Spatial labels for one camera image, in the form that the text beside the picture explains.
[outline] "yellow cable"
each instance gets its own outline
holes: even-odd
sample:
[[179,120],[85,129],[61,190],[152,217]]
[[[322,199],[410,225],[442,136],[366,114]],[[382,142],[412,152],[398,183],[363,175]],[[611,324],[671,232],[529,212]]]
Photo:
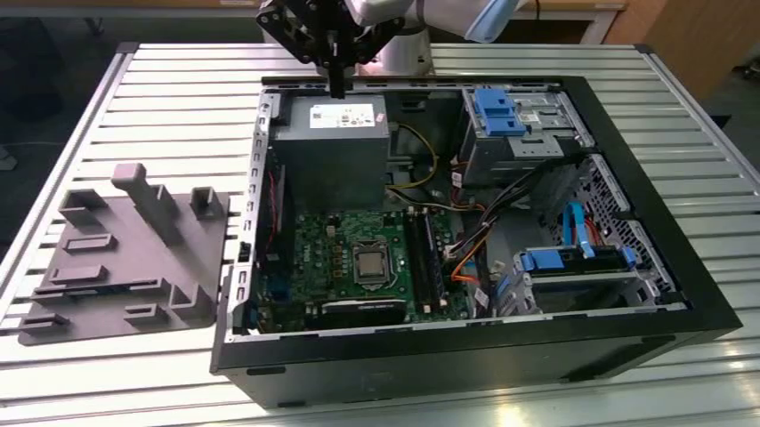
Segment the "yellow cable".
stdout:
[[403,123],[399,123],[399,128],[406,129],[408,132],[411,132],[414,134],[414,136],[416,138],[419,138],[419,141],[423,142],[424,147],[427,147],[427,149],[430,150],[430,155],[432,156],[432,170],[430,171],[430,173],[427,174],[427,176],[424,178],[422,178],[416,182],[410,182],[408,184],[388,185],[390,189],[412,189],[414,187],[424,184],[434,177],[435,171],[438,170],[438,156],[435,155],[435,150],[432,149],[432,144],[424,139],[424,137],[419,134],[419,132],[416,132],[414,130],[414,128],[411,126],[408,126]]

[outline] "black cable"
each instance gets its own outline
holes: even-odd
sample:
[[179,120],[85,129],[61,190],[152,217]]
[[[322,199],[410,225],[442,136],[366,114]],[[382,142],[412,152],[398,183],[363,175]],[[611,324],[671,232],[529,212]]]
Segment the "black cable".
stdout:
[[454,243],[448,252],[452,254],[462,250],[462,248],[475,239],[479,235],[490,228],[493,223],[498,218],[498,209],[503,206],[511,205],[511,203],[517,202],[521,198],[523,198],[529,192],[533,190],[534,185],[538,183],[541,176],[551,171],[554,168],[577,164],[586,156],[591,153],[595,153],[595,149],[582,149],[579,152],[571,154],[567,157],[553,158],[549,160],[543,160],[527,173],[525,173],[517,180],[514,180],[507,187],[501,190],[494,201],[487,206],[486,211],[480,215],[479,218],[479,228],[475,232],[460,241],[460,243]]
[[458,208],[458,207],[451,207],[447,205],[443,205],[440,203],[427,203],[427,202],[422,202],[419,200],[416,200],[412,197],[408,197],[406,194],[403,194],[398,189],[388,189],[386,188],[387,191],[390,191],[392,194],[395,194],[398,196],[398,198],[400,200],[403,200],[406,203],[408,203],[410,205],[419,205],[419,206],[430,206],[430,207],[438,207],[440,209],[444,209],[447,211],[455,211],[455,212],[470,212],[471,209],[464,209],[464,208]]

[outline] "ram slot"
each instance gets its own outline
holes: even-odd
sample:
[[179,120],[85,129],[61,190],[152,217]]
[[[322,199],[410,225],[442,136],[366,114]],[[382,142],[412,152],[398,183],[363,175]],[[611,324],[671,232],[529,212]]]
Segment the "ram slot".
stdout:
[[427,314],[442,307],[444,286],[432,227],[426,213],[411,211],[404,214],[403,234],[412,274],[414,307],[418,313]]

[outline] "sticker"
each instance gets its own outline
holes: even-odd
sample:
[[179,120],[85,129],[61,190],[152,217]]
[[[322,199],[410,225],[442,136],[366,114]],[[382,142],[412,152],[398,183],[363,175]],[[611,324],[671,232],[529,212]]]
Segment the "sticker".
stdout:
[[487,295],[479,288],[475,290],[475,300],[483,308],[487,308]]
[[451,172],[451,185],[458,189],[462,188],[462,174],[459,172]]
[[371,104],[322,104],[308,110],[308,127],[374,127],[375,115]]
[[519,119],[521,119],[523,122],[538,122],[538,121],[539,121],[539,119],[538,119],[538,114],[534,114],[534,113],[533,113],[533,114],[530,114],[530,113],[522,113],[522,114],[519,114]]
[[221,6],[255,6],[252,0],[219,0]]

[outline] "green circuit board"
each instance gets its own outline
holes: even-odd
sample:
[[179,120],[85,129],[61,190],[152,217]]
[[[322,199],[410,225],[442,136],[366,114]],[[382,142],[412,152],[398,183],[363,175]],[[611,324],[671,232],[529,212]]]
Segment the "green circuit board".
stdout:
[[[356,298],[402,299],[407,303],[406,323],[456,319],[466,313],[463,293],[447,295],[447,306],[435,313],[419,313],[414,304],[412,274],[403,233],[402,211],[300,214],[295,219],[293,271],[289,303],[273,313],[287,319],[285,330],[302,325],[299,310],[311,302]],[[446,212],[431,213],[435,244],[442,249],[452,241]],[[358,283],[356,253],[364,248],[387,255],[390,274],[382,283]]]

